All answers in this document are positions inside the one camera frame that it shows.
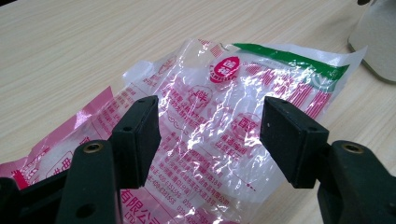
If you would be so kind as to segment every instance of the wooden table surface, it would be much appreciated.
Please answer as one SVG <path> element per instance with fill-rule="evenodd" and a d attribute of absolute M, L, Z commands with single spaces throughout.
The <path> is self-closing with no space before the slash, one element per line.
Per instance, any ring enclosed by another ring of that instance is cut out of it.
<path fill-rule="evenodd" d="M 0 163 L 26 156 L 137 61 L 158 60 L 190 37 L 345 53 L 365 8 L 341 0 L 19 0 L 0 7 Z M 320 120 L 329 142 L 361 143 L 396 175 L 395 93 L 361 65 Z M 316 193 L 284 183 L 251 223 L 320 223 Z"/>

